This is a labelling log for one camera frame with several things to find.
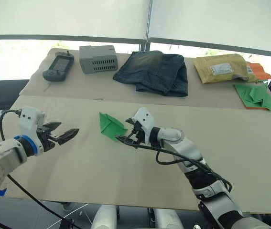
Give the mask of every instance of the blue ring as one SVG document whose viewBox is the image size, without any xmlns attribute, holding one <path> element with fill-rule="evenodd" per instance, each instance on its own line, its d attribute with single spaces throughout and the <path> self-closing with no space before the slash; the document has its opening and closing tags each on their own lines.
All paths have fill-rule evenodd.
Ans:
<svg viewBox="0 0 271 229">
<path fill-rule="evenodd" d="M 26 135 L 19 135 L 19 136 L 16 136 L 16 137 L 14 137 L 14 139 L 19 139 L 19 138 L 24 138 L 24 139 L 26 139 L 27 140 L 27 142 L 29 142 L 29 144 L 32 146 L 32 148 L 33 148 L 33 153 L 34 154 L 37 154 L 38 153 L 38 148 L 36 147 L 36 144 L 34 143 L 34 141 L 32 141 L 31 140 L 31 138 L 29 138 L 28 136 L 26 136 Z"/>
</svg>

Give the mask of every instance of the green origami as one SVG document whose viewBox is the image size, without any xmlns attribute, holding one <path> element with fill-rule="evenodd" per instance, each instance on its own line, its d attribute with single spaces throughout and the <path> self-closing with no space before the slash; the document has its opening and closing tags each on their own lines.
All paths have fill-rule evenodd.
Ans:
<svg viewBox="0 0 271 229">
<path fill-rule="evenodd" d="M 124 127 L 123 123 L 108 114 L 99 112 L 99 120 L 101 133 L 116 142 L 118 139 L 115 136 L 124 135 L 128 130 Z"/>
<path fill-rule="evenodd" d="M 246 107 L 264 107 L 271 111 L 271 96 L 267 92 L 267 84 L 261 86 L 235 84 L 240 98 Z"/>
</svg>

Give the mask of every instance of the handheld device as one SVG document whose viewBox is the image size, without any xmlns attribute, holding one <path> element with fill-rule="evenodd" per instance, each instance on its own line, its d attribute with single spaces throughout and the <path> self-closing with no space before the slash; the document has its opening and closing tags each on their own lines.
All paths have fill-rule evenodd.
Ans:
<svg viewBox="0 0 271 229">
<path fill-rule="evenodd" d="M 74 63 L 75 57 L 67 52 L 57 52 L 49 69 L 43 72 L 43 78 L 47 81 L 64 81 Z"/>
</svg>

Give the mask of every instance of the label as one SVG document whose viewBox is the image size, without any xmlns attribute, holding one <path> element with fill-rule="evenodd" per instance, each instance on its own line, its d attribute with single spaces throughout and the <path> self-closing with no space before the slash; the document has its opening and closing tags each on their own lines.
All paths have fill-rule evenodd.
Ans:
<svg viewBox="0 0 271 229">
<path fill-rule="evenodd" d="M 249 65 L 247 65 L 247 70 L 248 70 L 248 74 L 254 74 L 251 67 Z"/>
<path fill-rule="evenodd" d="M 214 75 L 233 73 L 233 69 L 229 63 L 221 63 L 211 66 Z"/>
</svg>

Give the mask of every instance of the blue tape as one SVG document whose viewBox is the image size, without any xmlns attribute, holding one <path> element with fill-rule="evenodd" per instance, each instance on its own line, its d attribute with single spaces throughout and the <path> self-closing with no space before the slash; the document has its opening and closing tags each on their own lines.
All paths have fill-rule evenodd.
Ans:
<svg viewBox="0 0 271 229">
<path fill-rule="evenodd" d="M 0 197 L 3 197 L 6 194 L 7 190 L 8 190 L 7 188 L 0 190 Z"/>
<path fill-rule="evenodd" d="M 17 139 L 19 139 L 21 137 L 24 138 L 24 139 L 26 139 L 27 142 L 30 143 L 30 145 L 32 146 L 34 154 L 37 154 L 38 153 L 38 148 L 37 148 L 36 144 L 34 143 L 34 141 L 32 141 L 31 138 L 29 138 L 28 136 L 26 136 L 26 135 L 19 135 L 19 136 L 14 137 L 14 139 L 17 140 Z"/>
</svg>

